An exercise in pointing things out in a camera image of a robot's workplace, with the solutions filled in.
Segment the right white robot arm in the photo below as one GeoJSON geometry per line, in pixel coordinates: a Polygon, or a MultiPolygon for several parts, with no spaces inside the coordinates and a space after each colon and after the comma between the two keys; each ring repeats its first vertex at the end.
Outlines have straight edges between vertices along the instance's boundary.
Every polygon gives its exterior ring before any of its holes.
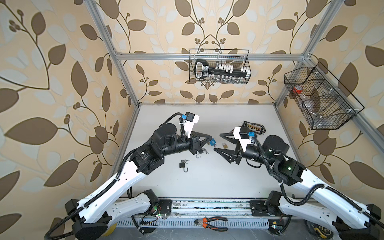
{"type": "Polygon", "coordinates": [[[381,209],[354,201],[319,179],[304,165],[287,156],[289,145],[276,135],[260,143],[253,132],[235,128],[221,138],[235,150],[216,148],[227,162],[242,159],[260,163],[278,181],[280,191],[271,191],[265,209],[271,215],[298,217],[339,235],[342,240],[378,240],[381,209]]]}

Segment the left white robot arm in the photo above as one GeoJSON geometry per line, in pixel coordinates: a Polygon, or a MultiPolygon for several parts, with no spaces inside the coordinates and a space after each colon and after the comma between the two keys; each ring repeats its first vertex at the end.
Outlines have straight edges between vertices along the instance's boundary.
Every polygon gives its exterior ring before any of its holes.
{"type": "Polygon", "coordinates": [[[166,120],[143,145],[124,156],[117,172],[101,187],[81,200],[68,201],[68,215],[51,227],[44,238],[60,240],[75,236],[78,240],[96,240],[120,220],[154,210],[159,200],[152,190],[125,201],[118,199],[163,165],[165,156],[184,151],[196,155],[212,140],[210,135],[193,131],[200,119],[198,115],[175,113],[170,119],[174,117],[179,117],[179,134],[177,127],[166,120]]]}

